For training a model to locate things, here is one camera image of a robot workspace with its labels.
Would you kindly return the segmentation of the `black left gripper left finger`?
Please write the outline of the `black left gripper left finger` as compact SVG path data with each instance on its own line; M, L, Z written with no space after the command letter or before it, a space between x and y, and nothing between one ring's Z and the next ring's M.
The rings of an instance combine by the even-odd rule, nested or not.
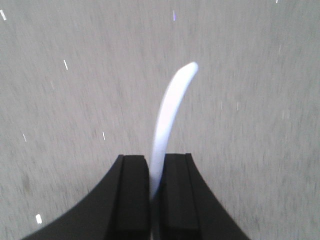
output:
M73 208L27 240L150 239L149 169L143 155L119 155Z

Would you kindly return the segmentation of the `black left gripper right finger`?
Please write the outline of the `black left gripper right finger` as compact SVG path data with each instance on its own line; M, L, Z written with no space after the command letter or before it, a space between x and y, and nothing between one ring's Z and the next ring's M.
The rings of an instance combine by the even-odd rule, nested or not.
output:
M247 240L210 190L190 153L168 153L159 188L162 240Z

